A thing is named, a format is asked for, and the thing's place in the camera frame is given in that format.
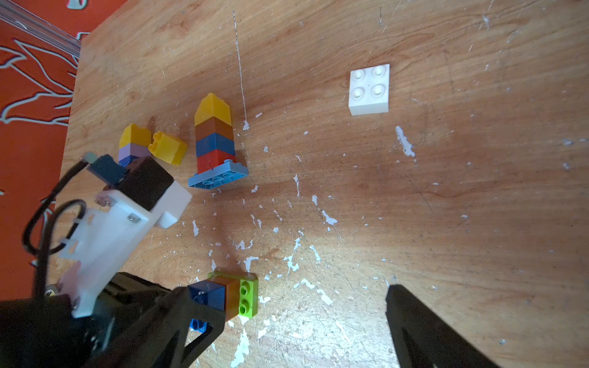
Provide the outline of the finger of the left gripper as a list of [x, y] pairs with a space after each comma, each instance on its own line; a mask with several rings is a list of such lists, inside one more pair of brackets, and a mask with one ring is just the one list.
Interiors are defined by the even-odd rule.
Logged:
[[122, 310], [88, 367], [189, 367], [223, 332], [225, 311], [176, 288]]

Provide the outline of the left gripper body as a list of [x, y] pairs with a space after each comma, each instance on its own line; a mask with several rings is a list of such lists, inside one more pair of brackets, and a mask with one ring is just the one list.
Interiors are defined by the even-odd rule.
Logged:
[[1, 303], [3, 367], [80, 367], [165, 297], [169, 289], [138, 276], [118, 272], [101, 291], [87, 317], [73, 316], [66, 296]]

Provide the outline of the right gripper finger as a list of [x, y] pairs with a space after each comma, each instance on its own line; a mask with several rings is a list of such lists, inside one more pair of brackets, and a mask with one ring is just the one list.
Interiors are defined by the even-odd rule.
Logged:
[[387, 321], [401, 367], [496, 367], [403, 285], [389, 286]]

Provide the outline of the brown sloped lego brick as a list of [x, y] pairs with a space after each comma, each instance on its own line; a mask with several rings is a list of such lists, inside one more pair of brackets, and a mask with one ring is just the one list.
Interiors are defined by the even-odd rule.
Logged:
[[216, 275], [211, 280], [225, 287], [225, 320], [231, 320], [239, 313], [239, 289], [240, 280], [237, 278], [228, 278], [226, 276]]

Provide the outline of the lime green lego brick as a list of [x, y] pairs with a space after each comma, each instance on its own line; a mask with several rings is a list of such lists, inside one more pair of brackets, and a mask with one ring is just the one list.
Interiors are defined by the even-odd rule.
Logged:
[[214, 271], [208, 274], [207, 279], [212, 281], [211, 278], [216, 275], [240, 280], [239, 313], [237, 316], [253, 318], [258, 314], [259, 279], [254, 274], [228, 274], [221, 271]]

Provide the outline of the light blue long lego brick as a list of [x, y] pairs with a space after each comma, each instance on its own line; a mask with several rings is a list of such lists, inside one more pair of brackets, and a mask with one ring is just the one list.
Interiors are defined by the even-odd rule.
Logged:
[[248, 168], [231, 159], [204, 173], [196, 174], [188, 180], [188, 186], [204, 190], [212, 190], [225, 184], [235, 182], [248, 176]]

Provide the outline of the red lego brick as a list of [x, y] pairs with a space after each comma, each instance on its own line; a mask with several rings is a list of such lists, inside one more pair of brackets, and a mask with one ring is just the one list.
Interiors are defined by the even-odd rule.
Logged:
[[197, 173], [201, 174], [208, 170], [212, 170], [224, 164], [227, 160], [235, 162], [236, 156], [222, 150], [213, 150], [209, 153], [197, 156]]

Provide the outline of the lilac lego brick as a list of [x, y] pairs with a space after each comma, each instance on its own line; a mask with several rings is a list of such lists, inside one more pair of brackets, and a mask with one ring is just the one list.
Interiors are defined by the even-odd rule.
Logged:
[[119, 149], [118, 160], [121, 161], [129, 156], [141, 158], [144, 156], [150, 156], [148, 147], [141, 146], [139, 144], [127, 144]]

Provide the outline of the teal blue lego brick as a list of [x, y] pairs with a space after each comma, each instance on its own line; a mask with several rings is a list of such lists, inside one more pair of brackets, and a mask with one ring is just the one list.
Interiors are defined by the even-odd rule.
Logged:
[[232, 156], [236, 155], [234, 141], [218, 133], [212, 133], [209, 136], [196, 141], [197, 157], [204, 156], [214, 150], [220, 150]]

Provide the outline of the yellow sloped lego brick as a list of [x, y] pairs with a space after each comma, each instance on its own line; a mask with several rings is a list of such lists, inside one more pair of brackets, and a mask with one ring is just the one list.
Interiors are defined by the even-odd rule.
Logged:
[[152, 142], [152, 132], [147, 128], [139, 127], [136, 124], [130, 124], [124, 129], [119, 141], [119, 147], [123, 148], [128, 144], [136, 144], [142, 147], [148, 147]]

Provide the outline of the white lego brick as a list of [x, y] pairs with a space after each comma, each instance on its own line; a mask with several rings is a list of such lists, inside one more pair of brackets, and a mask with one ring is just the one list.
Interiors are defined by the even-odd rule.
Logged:
[[382, 64], [351, 72], [348, 108], [352, 116], [389, 111], [390, 66]]

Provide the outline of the blue square lego brick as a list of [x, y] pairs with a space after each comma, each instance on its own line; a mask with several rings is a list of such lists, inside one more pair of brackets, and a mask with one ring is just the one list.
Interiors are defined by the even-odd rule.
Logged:
[[118, 164], [122, 167], [127, 167], [129, 164], [131, 164], [133, 161], [135, 161], [135, 159], [137, 159], [137, 156], [133, 156], [133, 155], [125, 156], [124, 158], [119, 159]]

